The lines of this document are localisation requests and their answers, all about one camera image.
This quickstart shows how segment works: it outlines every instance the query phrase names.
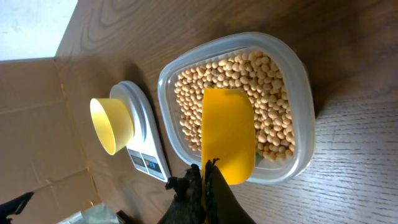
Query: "yellow bowl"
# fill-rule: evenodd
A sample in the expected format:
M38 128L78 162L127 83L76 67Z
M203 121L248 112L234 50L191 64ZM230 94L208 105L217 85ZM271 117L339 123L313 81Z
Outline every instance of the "yellow bowl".
M134 137L130 113L121 100L93 98L90 112L99 141L110 155L117 153Z

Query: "plastic container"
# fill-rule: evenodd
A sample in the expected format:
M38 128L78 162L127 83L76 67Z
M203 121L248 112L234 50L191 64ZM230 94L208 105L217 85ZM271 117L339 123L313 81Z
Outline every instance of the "plastic container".
M182 112L174 93L178 74L188 68L254 50L269 55L282 73L293 117L295 152L293 157L285 161L270 162L263 159L256 165L248 181L278 184L299 175L309 165L315 151L315 113L307 71L293 50L281 40L267 34L247 32L203 44L181 55L162 70L157 93L174 151L187 164L200 165L201 152L193 152L188 147L179 123Z

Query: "yellow scoop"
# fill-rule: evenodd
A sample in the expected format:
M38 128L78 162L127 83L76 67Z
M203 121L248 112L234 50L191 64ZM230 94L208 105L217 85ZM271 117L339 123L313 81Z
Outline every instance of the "yellow scoop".
M254 112L240 90L205 89L202 113L202 170L207 160L216 165L228 184L246 181L254 168L256 140Z

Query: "cardboard box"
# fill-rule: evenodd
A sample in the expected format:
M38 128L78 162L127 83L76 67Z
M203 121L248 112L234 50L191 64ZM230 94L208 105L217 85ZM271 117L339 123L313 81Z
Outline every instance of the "cardboard box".
M53 59L0 63L0 204L35 195L13 223L56 223L100 202Z

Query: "wooden table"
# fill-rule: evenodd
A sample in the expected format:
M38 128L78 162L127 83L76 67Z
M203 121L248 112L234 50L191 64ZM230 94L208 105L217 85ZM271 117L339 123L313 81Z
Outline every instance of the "wooden table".
M155 223L173 192L109 156L89 100L121 80L149 97L172 175L174 153L157 99L160 71L184 52L246 31L278 37L308 69L317 152L286 184L232 186L258 223L398 223L398 1L79 1L55 64L99 195Z

